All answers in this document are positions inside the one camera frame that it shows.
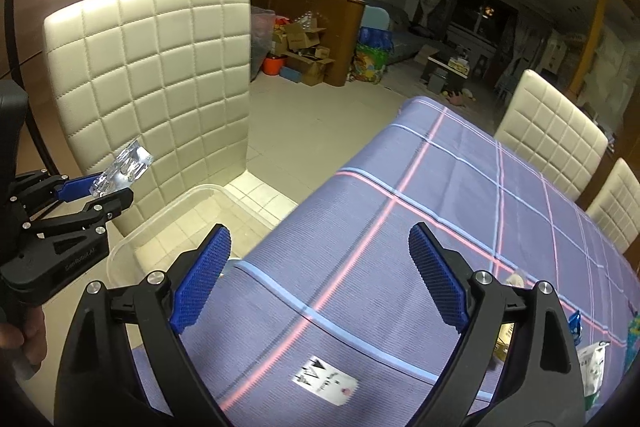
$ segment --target finger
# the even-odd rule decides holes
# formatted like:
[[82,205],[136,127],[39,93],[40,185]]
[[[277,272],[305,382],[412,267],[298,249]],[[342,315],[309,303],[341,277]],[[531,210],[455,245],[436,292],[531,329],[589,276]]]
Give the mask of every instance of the finger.
[[0,349],[17,349],[24,344],[20,330],[11,324],[0,324]]
[[33,365],[39,364],[47,356],[46,334],[44,328],[39,330],[35,336],[27,340],[22,347],[22,352]]
[[44,329],[44,312],[42,307],[29,308],[24,321],[24,334],[27,339],[33,338],[36,333]]

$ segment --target paper tag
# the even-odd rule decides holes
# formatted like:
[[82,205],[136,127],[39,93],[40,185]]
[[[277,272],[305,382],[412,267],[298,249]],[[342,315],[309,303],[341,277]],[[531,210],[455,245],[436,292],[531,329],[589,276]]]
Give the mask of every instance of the paper tag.
[[334,405],[346,404],[358,388],[355,378],[318,357],[311,357],[291,380]]

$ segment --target white quilted chair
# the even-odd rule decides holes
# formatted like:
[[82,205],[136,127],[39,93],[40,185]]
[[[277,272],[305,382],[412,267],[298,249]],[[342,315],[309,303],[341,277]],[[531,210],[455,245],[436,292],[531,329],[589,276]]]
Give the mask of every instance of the white quilted chair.
[[495,139],[572,201],[591,180],[607,148],[596,124],[531,70],[522,74]]
[[640,183],[620,158],[607,181],[589,205],[587,214],[625,253],[640,232]]
[[246,167],[249,0],[84,0],[44,21],[62,127],[82,172],[134,138],[155,156],[115,224],[127,235]]

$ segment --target dining table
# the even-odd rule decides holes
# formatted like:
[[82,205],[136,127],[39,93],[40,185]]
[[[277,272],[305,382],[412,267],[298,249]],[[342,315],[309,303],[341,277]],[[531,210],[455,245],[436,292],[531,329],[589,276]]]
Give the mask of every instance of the dining table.
[[[610,343],[590,414],[607,400],[640,309],[636,273],[540,172],[418,97],[218,280],[182,334],[236,427],[406,425],[459,339],[409,255],[422,222],[473,270],[549,281],[567,317],[580,310],[578,349]],[[134,359],[151,405],[167,411],[143,348]],[[344,403],[296,383],[313,360],[357,381]],[[491,401],[501,369],[495,359],[471,412]]]

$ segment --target metal screw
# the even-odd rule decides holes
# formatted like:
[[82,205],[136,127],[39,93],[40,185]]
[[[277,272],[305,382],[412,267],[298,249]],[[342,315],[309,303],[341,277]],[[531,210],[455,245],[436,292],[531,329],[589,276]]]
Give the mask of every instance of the metal screw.
[[547,281],[542,281],[538,287],[540,288],[540,291],[545,294],[545,295],[549,295],[549,293],[553,292],[554,287],[551,285],[550,282]]
[[161,271],[156,271],[156,272],[151,272],[149,275],[146,276],[146,281],[149,284],[159,284],[164,280],[164,273]]
[[489,284],[492,280],[494,280],[494,278],[491,277],[491,274],[489,272],[485,272],[484,270],[482,270],[476,273],[476,280],[479,283],[486,285],[486,284]]
[[100,281],[93,281],[86,286],[86,292],[91,293],[91,295],[95,295],[100,291],[100,288],[102,288]]

